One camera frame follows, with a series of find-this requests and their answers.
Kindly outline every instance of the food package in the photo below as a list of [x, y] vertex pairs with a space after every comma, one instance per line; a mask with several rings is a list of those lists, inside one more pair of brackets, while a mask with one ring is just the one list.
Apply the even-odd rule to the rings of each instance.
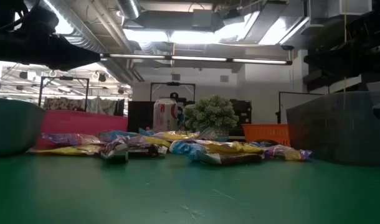
[[99, 138], [99, 140], [103, 142], [112, 142], [119, 136], [135, 137], [137, 135], [138, 135], [137, 133], [130, 133], [126, 131], [116, 130], [116, 131], [102, 131], [97, 134], [97, 137]]
[[250, 162], [260, 162], [264, 155], [262, 152], [257, 153], [205, 153], [203, 151], [196, 152], [201, 162], [214, 165], [235, 165], [246, 164]]
[[169, 147], [172, 154], [186, 155], [192, 161], [199, 161], [197, 151], [207, 153], [207, 148], [194, 141], [174, 141]]
[[208, 164], [232, 165], [249, 162], [259, 162], [264, 158], [264, 152], [258, 150], [254, 153], [210, 151], [207, 146], [195, 141], [174, 141], [169, 150], [172, 154], [186, 155], [192, 161], [201, 161]]
[[285, 159], [293, 161], [307, 160], [312, 153], [308, 150], [296, 150], [294, 148], [276, 145], [270, 147], [264, 147], [264, 154], [267, 159]]
[[178, 129], [178, 105], [170, 98], [159, 99], [154, 104], [153, 130], [155, 132]]
[[166, 154], [165, 146], [150, 143], [128, 143], [130, 157], [158, 157]]
[[116, 138], [111, 143], [108, 143], [105, 148], [100, 150], [101, 157], [110, 162], [128, 162], [128, 146], [126, 145], [127, 142], [128, 138]]
[[42, 138], [58, 146], [80, 146], [89, 144], [106, 144], [96, 136], [89, 134], [44, 134]]
[[210, 127], [203, 130], [198, 138], [217, 142], [226, 142], [229, 138], [229, 130], [225, 131], [224, 129]]
[[153, 130], [144, 130], [143, 128], [139, 128], [139, 134], [144, 136], [152, 136], [155, 132]]
[[243, 142], [215, 142], [206, 140], [194, 140], [202, 146], [206, 146], [208, 152], [240, 152], [240, 153], [259, 153], [263, 152], [261, 147], [253, 146]]
[[167, 141], [177, 141], [177, 140], [189, 140], [196, 139], [199, 136], [199, 132], [190, 133], [188, 131], [165, 131], [152, 135], [154, 138], [160, 138]]
[[67, 146], [54, 149], [32, 148], [27, 151], [30, 154], [60, 154], [68, 156], [94, 156], [104, 148], [101, 145]]

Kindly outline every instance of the candy wrapper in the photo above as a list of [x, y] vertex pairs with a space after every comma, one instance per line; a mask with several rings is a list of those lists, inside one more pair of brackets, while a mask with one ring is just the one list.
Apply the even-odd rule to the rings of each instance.
[[125, 137], [129, 136], [132, 138], [137, 135], [138, 135], [137, 133], [129, 133], [126, 131], [117, 130], [117, 131], [102, 131], [97, 134], [97, 137], [99, 138], [99, 140], [103, 142], [112, 142], [116, 140], [119, 136], [125, 136]]
[[261, 148], [239, 142], [174, 141], [169, 150], [172, 154], [186, 155], [192, 161], [219, 165], [258, 162], [264, 158]]
[[169, 147], [172, 154], [186, 155], [192, 161], [199, 161], [197, 151], [207, 153], [207, 148], [194, 141], [174, 141]]
[[84, 146], [68, 146], [53, 149], [32, 148], [27, 151], [29, 154], [59, 154], [68, 156], [94, 156], [97, 155], [103, 146], [100, 145], [84, 145]]
[[150, 143], [128, 143], [130, 157], [158, 157], [166, 154], [165, 146]]
[[165, 131], [152, 135], [154, 138], [164, 139], [166, 141], [190, 140], [196, 139], [199, 132], [189, 133], [187, 131]]
[[150, 143], [158, 146], [165, 146], [166, 148], [171, 146], [171, 143], [168, 141], [141, 135], [130, 138], [129, 143]]
[[120, 136], [100, 150], [103, 159], [110, 162], [128, 162], [128, 138]]
[[198, 138], [217, 142], [226, 142], [229, 138], [229, 132], [224, 131], [223, 129], [207, 128], [202, 131]]
[[195, 143], [206, 146], [208, 152], [237, 152], [237, 153], [259, 153], [263, 149], [243, 142], [215, 142], [206, 140], [194, 140]]
[[276, 145], [264, 147], [264, 154], [267, 159], [285, 159], [293, 161], [307, 160], [312, 153], [307, 150], [295, 150], [288, 146]]
[[106, 144], [96, 136], [89, 134], [42, 134], [42, 138], [58, 146], [80, 146], [89, 144]]
[[196, 154], [200, 161], [214, 165], [246, 164], [260, 162], [264, 158], [263, 153], [205, 153], [197, 151]]

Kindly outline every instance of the gray plastic bin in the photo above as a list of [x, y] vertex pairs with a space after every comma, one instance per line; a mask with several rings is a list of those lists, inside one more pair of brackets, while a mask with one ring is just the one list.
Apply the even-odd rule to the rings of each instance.
[[380, 166], [380, 92], [321, 96], [287, 109], [291, 146], [312, 157]]

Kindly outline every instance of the fluorescent light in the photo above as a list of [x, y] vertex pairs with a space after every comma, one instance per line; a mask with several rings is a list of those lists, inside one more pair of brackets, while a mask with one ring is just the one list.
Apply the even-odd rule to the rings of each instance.
[[82, 92], [80, 92], [80, 91], [78, 91], [78, 90], [72, 90], [73, 92], [75, 92], [75, 93], [78, 93], [79, 95], [82, 95], [82, 96], [85, 96], [86, 94], [85, 93], [82, 93]]
[[[40, 86], [39, 84], [31, 84], [31, 83], [1, 83], [2, 86], [30, 86], [30, 87], [38, 87]], [[85, 86], [82, 86], [82, 85], [48, 85], [46, 86], [47, 88], [61, 88], [61, 87], [69, 87], [69, 88], [80, 88], [80, 89], [84, 89], [86, 88]], [[110, 88], [116, 88], [116, 86], [113, 86], [113, 85], [110, 85], [109, 86]], [[89, 86], [89, 89], [99, 89], [99, 90], [102, 90], [102, 89], [107, 89], [108, 86]]]
[[110, 54], [110, 57], [138, 58], [138, 59], [165, 59], [164, 55]]
[[[39, 97], [39, 94], [36, 93], [0, 93], [1, 96], [34, 96]], [[42, 94], [42, 96], [45, 97], [66, 97], [66, 98], [72, 98], [72, 99], [85, 99], [85, 96], [78, 96], [78, 95], [63, 95], [63, 94]], [[126, 95], [122, 96], [98, 96], [103, 99], [110, 99], [110, 100], [122, 100], [127, 98]], [[95, 99], [97, 96], [88, 96], [89, 100]]]
[[285, 20], [283, 18], [278, 18], [276, 22], [270, 27], [266, 32], [262, 40], [259, 41], [260, 45], [275, 45], [277, 44], [285, 34], [287, 33], [287, 28], [285, 25]]
[[174, 31], [170, 41], [177, 44], [216, 44], [219, 39], [212, 32]]
[[164, 31], [150, 31], [150, 30], [123, 30], [128, 40], [136, 42], [166, 42], [168, 36]]
[[175, 56], [172, 55], [173, 60], [200, 60], [206, 62], [225, 62], [226, 58], [214, 58], [214, 57], [193, 57], [193, 56]]
[[55, 28], [55, 32], [58, 34], [71, 34], [74, 31], [74, 28], [64, 19], [64, 17], [56, 10], [56, 8], [48, 1], [44, 2], [50, 7], [50, 9], [56, 14], [59, 18], [59, 24]]
[[261, 63], [261, 64], [273, 64], [273, 65], [285, 65], [285, 64], [287, 64], [286, 61], [279, 61], [279, 60], [239, 59], [239, 58], [233, 59], [233, 62], [239, 62], [239, 63]]
[[64, 91], [64, 92], [67, 92], [67, 93], [70, 93], [71, 92], [71, 89], [70, 88], [67, 88], [67, 87], [57, 87], [58, 90], [61, 90], [61, 91]]
[[309, 22], [309, 17], [304, 18], [304, 20], [299, 23], [299, 25], [296, 26], [290, 33], [288, 33], [280, 42], [279, 44], [284, 44], [289, 38], [291, 38], [295, 33], [298, 32], [307, 22]]
[[[219, 57], [197, 57], [197, 56], [180, 56], [180, 55], [167, 55], [171, 57], [168, 60], [192, 60], [204, 62], [234, 62], [234, 63], [260, 63], [267, 65], [290, 65], [288, 61], [284, 60], [269, 60], [269, 59], [248, 59], [248, 58], [219, 58]], [[135, 55], [135, 54], [110, 54], [110, 57], [121, 58], [143, 58], [143, 59], [165, 59], [164, 55]]]
[[[43, 81], [43, 85], [45, 85], [48, 82], [49, 82], [49, 79], [45, 78], [44, 81]], [[50, 81], [50, 83], [53, 84], [53, 85], [60, 85], [58, 82], [55, 82], [55, 81]]]

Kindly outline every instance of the black cable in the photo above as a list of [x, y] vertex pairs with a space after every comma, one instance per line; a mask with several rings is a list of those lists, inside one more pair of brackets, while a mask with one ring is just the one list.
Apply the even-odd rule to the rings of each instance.
[[8, 29], [8, 28], [15, 27], [15, 26], [21, 24], [24, 20], [26, 20], [26, 19], [31, 15], [31, 13], [33, 12], [33, 10], [34, 10], [36, 7], [39, 6], [39, 3], [40, 3], [40, 0], [37, 0], [36, 3], [34, 4], [34, 7], [32, 7], [32, 9], [31, 9], [27, 14], [25, 14], [22, 18], [20, 18], [20, 19], [14, 21], [14, 22], [12, 22], [12, 23], [10, 23], [10, 24], [7, 24], [7, 25], [5, 25], [5, 26], [0, 27], [0, 31], [2, 31], [2, 30], [6, 30], [6, 29]]

